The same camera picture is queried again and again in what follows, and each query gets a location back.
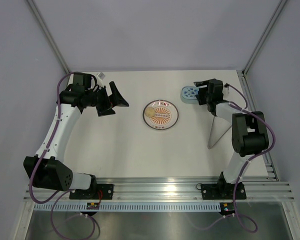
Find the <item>light blue lunch box lid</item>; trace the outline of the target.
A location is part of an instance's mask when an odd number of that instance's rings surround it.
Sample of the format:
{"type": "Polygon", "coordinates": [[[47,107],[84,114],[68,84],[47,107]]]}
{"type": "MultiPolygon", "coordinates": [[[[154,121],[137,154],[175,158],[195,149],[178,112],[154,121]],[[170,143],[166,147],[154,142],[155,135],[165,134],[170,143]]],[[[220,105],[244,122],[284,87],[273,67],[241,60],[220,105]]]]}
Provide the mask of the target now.
{"type": "Polygon", "coordinates": [[[186,100],[196,100],[199,88],[195,86],[185,86],[181,90],[181,97],[186,100]]]}

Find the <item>metal food tongs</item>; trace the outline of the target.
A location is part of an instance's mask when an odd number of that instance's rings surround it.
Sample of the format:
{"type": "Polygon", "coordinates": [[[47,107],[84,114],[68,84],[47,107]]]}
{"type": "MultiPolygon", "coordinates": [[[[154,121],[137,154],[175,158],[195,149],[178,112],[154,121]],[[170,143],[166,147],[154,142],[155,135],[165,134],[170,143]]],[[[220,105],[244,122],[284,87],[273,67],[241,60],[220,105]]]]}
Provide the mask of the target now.
{"type": "Polygon", "coordinates": [[[211,150],[222,137],[231,129],[232,125],[219,117],[213,116],[212,124],[209,132],[207,148],[211,150]]]}

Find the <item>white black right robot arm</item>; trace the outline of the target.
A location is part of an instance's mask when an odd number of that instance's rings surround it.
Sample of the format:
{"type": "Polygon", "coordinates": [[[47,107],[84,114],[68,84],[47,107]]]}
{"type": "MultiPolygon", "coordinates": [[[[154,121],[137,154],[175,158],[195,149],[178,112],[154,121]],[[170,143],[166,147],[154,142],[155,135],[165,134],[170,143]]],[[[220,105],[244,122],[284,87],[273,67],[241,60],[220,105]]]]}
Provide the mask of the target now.
{"type": "Polygon", "coordinates": [[[227,168],[220,173],[216,183],[200,184],[203,200],[246,199],[242,183],[251,161],[261,156],[269,147],[269,126],[261,111],[250,112],[224,98],[221,80],[196,81],[195,95],[199,105],[206,105],[215,117],[231,124],[231,144],[234,150],[227,168]]]}

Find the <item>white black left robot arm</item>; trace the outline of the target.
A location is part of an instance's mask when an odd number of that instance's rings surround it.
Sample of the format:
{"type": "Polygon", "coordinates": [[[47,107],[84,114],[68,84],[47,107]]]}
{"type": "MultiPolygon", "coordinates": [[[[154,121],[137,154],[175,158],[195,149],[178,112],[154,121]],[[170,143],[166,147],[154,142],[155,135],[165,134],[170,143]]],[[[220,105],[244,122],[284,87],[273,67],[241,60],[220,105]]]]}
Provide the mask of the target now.
{"type": "Polygon", "coordinates": [[[48,133],[34,156],[27,156],[23,167],[29,177],[29,195],[37,204],[44,204],[34,195],[34,188],[69,193],[71,199],[101,198],[103,192],[95,175],[72,171],[64,164],[66,147],[73,128],[86,108],[95,108],[98,116],[114,115],[114,107],[128,107],[114,81],[109,82],[111,95],[99,75],[70,72],[72,83],[61,90],[62,77],[56,89],[56,109],[48,133]]]}

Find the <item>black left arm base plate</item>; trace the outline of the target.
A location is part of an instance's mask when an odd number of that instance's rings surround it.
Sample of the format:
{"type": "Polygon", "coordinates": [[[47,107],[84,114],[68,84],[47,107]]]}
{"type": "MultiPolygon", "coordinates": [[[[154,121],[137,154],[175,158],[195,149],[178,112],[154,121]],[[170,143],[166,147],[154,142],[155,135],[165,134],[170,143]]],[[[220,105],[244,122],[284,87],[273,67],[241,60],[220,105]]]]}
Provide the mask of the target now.
{"type": "Polygon", "coordinates": [[[83,190],[76,189],[69,194],[70,200],[112,200],[114,185],[110,183],[96,183],[91,188],[83,190]]]}

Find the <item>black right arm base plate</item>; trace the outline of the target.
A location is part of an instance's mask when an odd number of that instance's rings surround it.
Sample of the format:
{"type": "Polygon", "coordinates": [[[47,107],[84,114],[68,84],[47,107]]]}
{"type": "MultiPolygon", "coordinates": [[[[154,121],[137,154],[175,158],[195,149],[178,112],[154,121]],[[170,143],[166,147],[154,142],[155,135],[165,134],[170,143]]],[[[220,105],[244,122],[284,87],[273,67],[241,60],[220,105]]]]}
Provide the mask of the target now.
{"type": "Polygon", "coordinates": [[[242,182],[235,188],[235,184],[226,183],[221,186],[217,183],[197,183],[195,188],[201,192],[203,200],[246,200],[246,190],[242,182]]]}

